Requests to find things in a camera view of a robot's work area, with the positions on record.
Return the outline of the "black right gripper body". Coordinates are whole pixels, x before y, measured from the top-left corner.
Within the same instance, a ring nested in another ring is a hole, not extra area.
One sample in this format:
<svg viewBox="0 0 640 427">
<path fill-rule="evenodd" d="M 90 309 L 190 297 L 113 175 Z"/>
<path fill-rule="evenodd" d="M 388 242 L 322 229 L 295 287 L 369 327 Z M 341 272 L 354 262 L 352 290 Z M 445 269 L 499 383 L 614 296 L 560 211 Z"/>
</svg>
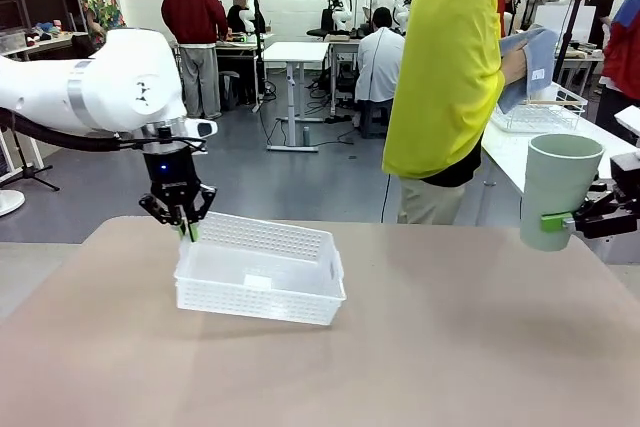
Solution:
<svg viewBox="0 0 640 427">
<path fill-rule="evenodd" d="M 639 151 L 619 154 L 610 158 L 611 177 L 618 191 L 631 199 L 639 198 Z"/>
</svg>

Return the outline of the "person right hand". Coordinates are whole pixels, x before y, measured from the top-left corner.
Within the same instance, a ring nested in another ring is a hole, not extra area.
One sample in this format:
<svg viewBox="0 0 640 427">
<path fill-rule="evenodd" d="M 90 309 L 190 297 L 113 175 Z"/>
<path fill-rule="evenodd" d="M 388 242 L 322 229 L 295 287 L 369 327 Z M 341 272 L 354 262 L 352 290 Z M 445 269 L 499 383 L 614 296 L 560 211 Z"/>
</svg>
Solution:
<svg viewBox="0 0 640 427">
<path fill-rule="evenodd" d="M 517 47 L 502 58 L 501 72 L 505 79 L 505 84 L 513 84 L 526 76 L 527 62 L 523 47 Z"/>
</svg>

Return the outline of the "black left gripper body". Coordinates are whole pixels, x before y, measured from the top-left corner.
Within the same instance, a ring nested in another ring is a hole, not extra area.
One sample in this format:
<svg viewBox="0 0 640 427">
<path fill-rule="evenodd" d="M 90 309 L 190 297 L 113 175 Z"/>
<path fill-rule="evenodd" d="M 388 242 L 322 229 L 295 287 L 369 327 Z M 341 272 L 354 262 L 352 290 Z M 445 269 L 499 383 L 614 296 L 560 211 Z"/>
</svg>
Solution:
<svg viewBox="0 0 640 427">
<path fill-rule="evenodd" d="M 187 146 L 169 153 L 144 153 L 150 194 L 165 205 L 192 205 L 200 192 L 191 149 Z"/>
</svg>

